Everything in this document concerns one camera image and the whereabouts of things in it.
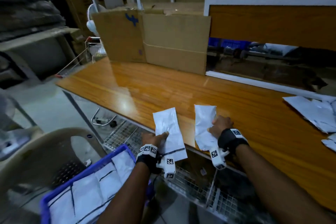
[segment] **bottom shelf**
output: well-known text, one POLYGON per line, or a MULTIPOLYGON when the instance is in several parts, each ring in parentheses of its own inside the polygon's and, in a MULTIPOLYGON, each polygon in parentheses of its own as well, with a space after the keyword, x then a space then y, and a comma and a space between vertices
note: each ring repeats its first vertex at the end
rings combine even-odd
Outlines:
MULTIPOLYGON (((141 133, 143 132, 148 131, 127 120, 120 119, 119 125, 105 138, 103 146, 108 151, 113 151, 125 143, 132 153, 136 155, 141 146, 141 133)), ((253 217, 259 219, 260 223, 273 223, 269 218, 269 214, 265 216, 258 214, 253 207, 246 205, 245 202, 233 197, 223 189, 221 190, 214 186, 216 174, 217 172, 213 177, 213 182, 203 188, 197 185, 191 173, 178 166, 176 166, 176 174, 173 180, 166 180, 163 175, 160 178, 176 193, 203 207, 225 222, 245 223, 253 217)), ((235 172, 234 176, 242 177, 242 175, 235 172)))

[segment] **forearm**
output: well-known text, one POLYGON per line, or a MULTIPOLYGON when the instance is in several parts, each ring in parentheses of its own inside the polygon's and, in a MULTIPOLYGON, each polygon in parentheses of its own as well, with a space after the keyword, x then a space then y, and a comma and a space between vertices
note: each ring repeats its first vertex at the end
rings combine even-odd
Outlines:
POLYGON ((239 145, 236 155, 260 200, 280 223, 335 223, 305 190, 248 145, 239 145))
POLYGON ((149 176, 150 171, 146 164, 137 163, 127 181, 99 217, 97 224, 139 223, 149 176))

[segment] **beige plastic chair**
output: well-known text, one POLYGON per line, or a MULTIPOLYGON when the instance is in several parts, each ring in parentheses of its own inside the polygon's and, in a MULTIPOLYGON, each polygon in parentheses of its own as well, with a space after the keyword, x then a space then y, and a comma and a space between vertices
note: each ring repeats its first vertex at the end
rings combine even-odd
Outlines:
POLYGON ((0 162, 0 208, 4 210, 1 210, 3 214, 6 214, 5 208, 10 207, 6 192, 11 187, 29 184, 33 188, 49 188, 62 165, 69 160, 80 161, 71 146, 73 136, 85 138, 101 158, 106 155, 94 134, 83 128, 62 128, 41 136, 35 134, 10 158, 0 162))

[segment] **black wristband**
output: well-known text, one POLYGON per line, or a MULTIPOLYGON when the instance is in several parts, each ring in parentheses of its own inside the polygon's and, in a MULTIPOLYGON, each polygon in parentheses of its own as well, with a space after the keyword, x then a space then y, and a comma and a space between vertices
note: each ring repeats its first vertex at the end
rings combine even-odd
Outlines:
POLYGON ((244 138, 237 138, 230 128, 224 129, 218 138, 218 147, 225 151, 229 150, 229 152, 234 155, 236 154, 237 146, 240 144, 249 145, 249 143, 244 138))
POLYGON ((161 168, 156 167, 156 163, 158 162, 157 158, 153 158, 150 155, 141 155, 138 157, 137 161, 138 162, 143 162, 146 164, 146 166, 149 168, 149 171, 152 174, 160 174, 161 173, 161 168))

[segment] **blue marking on cardboard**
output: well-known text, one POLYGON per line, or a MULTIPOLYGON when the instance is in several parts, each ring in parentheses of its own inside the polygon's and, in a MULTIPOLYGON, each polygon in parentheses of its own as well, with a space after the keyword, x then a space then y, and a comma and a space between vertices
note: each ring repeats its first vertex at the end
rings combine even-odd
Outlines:
POLYGON ((125 16, 129 21, 133 22, 134 27, 137 26, 136 23, 139 23, 139 20, 137 18, 135 18, 134 15, 129 17, 129 15, 127 13, 125 13, 125 16))

